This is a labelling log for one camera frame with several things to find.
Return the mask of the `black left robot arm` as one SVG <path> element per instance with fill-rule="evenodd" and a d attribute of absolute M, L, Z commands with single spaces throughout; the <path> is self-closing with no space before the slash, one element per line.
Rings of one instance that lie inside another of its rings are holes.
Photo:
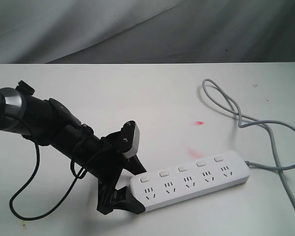
<path fill-rule="evenodd" d="M 120 209 L 140 214 L 146 210 L 128 187 L 116 189 L 123 170 L 134 175 L 146 171 L 137 157 L 140 131 L 135 121 L 98 138 L 59 101 L 34 97 L 34 89 L 20 81 L 15 88 L 0 88 L 0 131 L 20 134 L 32 141 L 35 149 L 54 147 L 70 159 L 75 180 L 86 174 L 95 176 L 100 213 Z"/>

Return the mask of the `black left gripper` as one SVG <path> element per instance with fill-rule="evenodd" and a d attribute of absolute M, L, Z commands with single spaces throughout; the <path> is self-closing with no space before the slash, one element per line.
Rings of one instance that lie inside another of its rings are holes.
<path fill-rule="evenodd" d="M 116 184 L 123 170 L 133 175 L 146 172 L 136 154 L 119 151 L 120 131 L 100 139 L 99 151 L 92 157 L 89 172 L 98 178 L 97 210 L 107 215 L 113 210 L 124 210 L 133 214 L 145 212 L 145 206 L 139 202 L 127 186 L 117 190 Z"/>

